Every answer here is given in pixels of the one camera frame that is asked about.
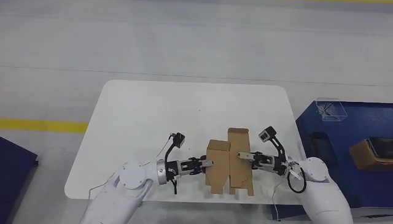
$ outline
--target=white cable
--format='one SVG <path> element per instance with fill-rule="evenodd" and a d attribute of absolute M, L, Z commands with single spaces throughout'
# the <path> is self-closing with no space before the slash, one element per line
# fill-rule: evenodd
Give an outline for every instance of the white cable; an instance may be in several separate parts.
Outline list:
<path fill-rule="evenodd" d="M 158 156 L 160 156 L 160 154 L 162 153 L 162 151 L 164 151 L 164 148 L 166 147 L 166 145 L 168 145 L 168 142 L 171 140 L 172 136 L 170 135 L 170 137 L 168 138 L 168 140 L 166 141 L 165 145 L 163 146 L 163 148 L 160 150 L 160 152 L 157 154 L 156 158 L 158 158 Z"/>
<path fill-rule="evenodd" d="M 86 211 L 87 211 L 87 209 L 88 209 L 88 207 L 89 207 L 89 202 L 90 202 L 90 197 L 91 197 L 91 191 L 94 190 L 94 189 L 97 189 L 97 188 L 99 188 L 99 187 L 102 187 L 102 186 L 105 185 L 105 184 L 107 184 L 107 183 L 110 181 L 110 179 L 112 178 L 112 176 L 113 176 L 114 174 L 115 174 L 115 172 L 110 176 L 110 178 L 108 178 L 108 179 L 106 180 L 106 182 L 105 182 L 104 184 L 101 184 L 101 185 L 98 185 L 98 186 L 96 186 L 96 187 L 93 187 L 93 188 L 89 189 L 89 191 L 88 191 L 88 198 L 87 198 L 86 209 L 85 209 L 85 211 L 84 211 L 84 214 L 83 214 L 82 218 L 81 218 L 80 221 L 79 221 L 79 224 L 82 223 L 82 220 L 84 219 L 85 214 L 86 214 Z"/>
<path fill-rule="evenodd" d="M 281 177 L 281 181 L 280 183 L 278 183 L 274 188 L 273 188 L 273 195 L 271 196 L 271 202 L 274 205 L 274 208 L 276 209 L 276 216 L 277 216 L 277 220 L 279 220 L 278 218 L 278 210 L 277 210 L 277 206 L 274 203 L 274 195 L 276 194 L 277 188 L 284 182 L 284 177 Z"/>

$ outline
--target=blue table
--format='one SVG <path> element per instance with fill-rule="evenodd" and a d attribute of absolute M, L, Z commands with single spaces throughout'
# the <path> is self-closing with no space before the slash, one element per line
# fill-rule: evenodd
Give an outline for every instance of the blue table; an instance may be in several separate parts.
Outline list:
<path fill-rule="evenodd" d="M 325 162 L 351 208 L 392 208 L 393 171 L 358 170 L 349 148 L 370 136 L 393 138 L 393 104 L 341 103 L 348 115 L 343 121 L 322 121 L 316 101 L 296 120 L 306 156 Z M 278 212 L 280 218 L 305 214 L 302 206 L 278 206 Z"/>
<path fill-rule="evenodd" d="M 0 224 L 5 224 L 37 155 L 0 137 Z"/>

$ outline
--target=cardboard box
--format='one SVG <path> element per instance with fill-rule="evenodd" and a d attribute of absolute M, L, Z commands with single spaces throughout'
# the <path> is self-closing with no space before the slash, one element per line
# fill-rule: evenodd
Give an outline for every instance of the cardboard box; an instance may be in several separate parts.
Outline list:
<path fill-rule="evenodd" d="M 238 157 L 239 152 L 250 152 L 248 129 L 229 128 L 228 141 L 210 140 L 206 158 L 214 165 L 206 168 L 206 185 L 211 186 L 211 193 L 222 194 L 229 177 L 229 193 L 234 195 L 236 188 L 247 189 L 249 196 L 254 195 L 252 169 L 247 160 Z"/>
<path fill-rule="evenodd" d="M 349 152 L 351 153 L 358 169 L 371 171 L 385 171 L 393 169 L 393 160 L 377 158 L 367 140 L 353 145 L 349 149 Z"/>
<path fill-rule="evenodd" d="M 210 140 L 206 151 L 206 159 L 214 165 L 206 168 L 205 184 L 211 186 L 210 192 L 222 194 L 229 177 L 229 148 L 227 141 Z"/>

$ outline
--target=black cable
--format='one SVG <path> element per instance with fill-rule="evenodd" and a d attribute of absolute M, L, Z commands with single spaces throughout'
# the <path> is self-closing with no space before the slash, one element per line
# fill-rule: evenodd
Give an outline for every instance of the black cable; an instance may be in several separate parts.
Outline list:
<path fill-rule="evenodd" d="M 173 184 L 173 190 L 174 190 L 174 194 L 177 194 L 177 180 L 171 180 L 172 184 Z"/>
<path fill-rule="evenodd" d="M 295 190 L 295 189 L 292 187 L 292 185 L 290 184 L 290 180 L 289 180 L 289 175 L 290 175 L 290 173 L 288 173 L 288 175 L 287 175 L 288 186 L 289 186 L 289 188 L 290 188 L 294 193 L 303 193 L 303 192 L 306 190 L 306 187 L 307 187 L 307 181 L 306 181 L 305 172 L 304 172 L 304 170 L 303 170 L 302 167 L 299 167 L 299 168 L 300 168 L 300 171 L 302 172 L 302 177 L 303 177 L 303 182 L 304 182 L 303 188 L 302 188 L 300 191 L 297 191 L 297 190 Z"/>
<path fill-rule="evenodd" d="M 170 178 L 168 177 L 168 173 L 169 173 L 169 171 L 168 171 L 168 164 L 167 164 L 167 162 L 168 162 L 168 156 L 169 156 L 169 154 L 171 153 L 171 151 L 172 151 L 173 148 L 174 148 L 174 144 L 172 144 L 172 145 L 169 147 L 169 149 L 166 151 L 165 157 L 164 157 L 165 171 L 166 171 L 166 180 L 167 180 L 167 181 L 170 180 Z"/>

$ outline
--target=blue panel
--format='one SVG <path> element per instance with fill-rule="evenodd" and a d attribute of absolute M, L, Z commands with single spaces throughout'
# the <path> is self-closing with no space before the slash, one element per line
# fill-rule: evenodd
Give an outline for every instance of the blue panel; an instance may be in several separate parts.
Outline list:
<path fill-rule="evenodd" d="M 348 117 L 341 122 L 323 122 L 313 102 L 297 119 L 307 156 L 316 152 L 309 135 L 318 132 L 328 137 L 333 154 L 321 151 L 319 158 L 334 161 L 329 173 L 337 182 L 351 207 L 393 207 L 393 171 L 361 171 L 353 162 L 349 148 L 370 137 L 393 138 L 393 104 L 343 102 Z"/>
<path fill-rule="evenodd" d="M 8 215 L 12 210 L 12 203 L 0 201 L 0 224 L 6 224 Z"/>
<path fill-rule="evenodd" d="M 0 223 L 5 223 L 37 155 L 0 137 Z"/>

